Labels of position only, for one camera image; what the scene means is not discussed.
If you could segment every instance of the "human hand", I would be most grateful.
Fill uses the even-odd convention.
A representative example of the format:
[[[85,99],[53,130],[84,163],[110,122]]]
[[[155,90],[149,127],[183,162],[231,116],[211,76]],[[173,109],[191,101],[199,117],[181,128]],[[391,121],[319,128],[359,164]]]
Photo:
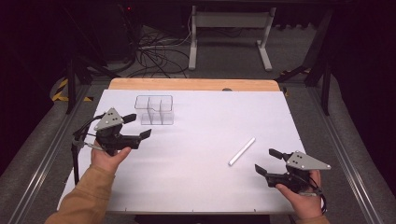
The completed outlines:
[[[120,163],[125,160],[130,152],[131,148],[125,147],[119,153],[116,151],[116,155],[112,157],[103,150],[93,148],[91,151],[91,164],[98,166],[114,175],[119,168]]]
[[[320,172],[318,170],[311,171],[310,175],[318,187],[320,187]],[[312,180],[310,180],[310,182],[312,185],[316,185]],[[276,188],[283,194],[283,196],[285,196],[286,199],[289,200],[299,219],[322,216],[321,198],[319,196],[302,196],[294,193],[282,184],[277,184]]]

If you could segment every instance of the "white stick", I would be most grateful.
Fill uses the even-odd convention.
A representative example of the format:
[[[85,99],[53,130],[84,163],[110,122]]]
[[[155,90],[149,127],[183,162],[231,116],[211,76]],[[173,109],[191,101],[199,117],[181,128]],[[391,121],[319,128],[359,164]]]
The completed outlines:
[[[229,164],[230,166],[232,166],[233,163],[236,162],[236,161],[239,159],[239,157],[240,157],[246,150],[248,150],[248,148],[254,143],[254,141],[256,141],[256,138],[251,138],[250,141],[248,141],[248,143],[247,143],[244,147],[242,147],[242,149],[239,150],[238,153],[236,153],[236,155],[233,157],[233,159],[230,160],[230,161],[228,162],[228,164]]]

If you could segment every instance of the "white paper sheet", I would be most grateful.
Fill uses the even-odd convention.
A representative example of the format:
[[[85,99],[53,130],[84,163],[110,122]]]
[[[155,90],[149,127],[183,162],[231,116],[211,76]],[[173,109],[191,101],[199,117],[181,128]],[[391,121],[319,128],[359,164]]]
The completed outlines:
[[[120,165],[108,211],[142,213],[291,213],[289,202],[263,176],[284,174],[285,162],[269,148],[304,152],[282,92],[260,91],[104,91],[95,115],[115,107],[134,113],[137,95],[172,95],[173,125],[125,124],[124,135],[152,129]],[[255,143],[233,165],[230,159],[252,137]],[[86,142],[93,142],[88,136]],[[91,163],[91,149],[79,154],[80,175]],[[73,172],[64,195],[74,187]]]

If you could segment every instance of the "forearm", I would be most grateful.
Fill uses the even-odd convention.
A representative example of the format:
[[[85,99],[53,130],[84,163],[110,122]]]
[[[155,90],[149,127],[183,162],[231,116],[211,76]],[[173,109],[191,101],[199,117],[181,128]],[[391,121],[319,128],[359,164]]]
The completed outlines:
[[[325,216],[301,219],[296,221],[297,224],[330,224]]]
[[[91,166],[46,223],[100,223],[105,216],[114,175]]]

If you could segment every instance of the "white marker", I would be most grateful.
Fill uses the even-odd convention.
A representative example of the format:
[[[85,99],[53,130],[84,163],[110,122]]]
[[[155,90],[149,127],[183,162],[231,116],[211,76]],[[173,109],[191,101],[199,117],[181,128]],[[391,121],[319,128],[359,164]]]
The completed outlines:
[[[233,163],[236,162],[236,161],[239,159],[239,157],[240,157],[246,150],[248,150],[248,148],[254,143],[254,141],[256,141],[256,138],[251,138],[250,141],[248,141],[248,143],[247,143],[244,147],[242,147],[242,149],[239,150],[238,153],[236,153],[236,155],[233,157],[233,159],[230,160],[230,161],[228,162],[228,164],[229,164],[230,166],[232,166]]]

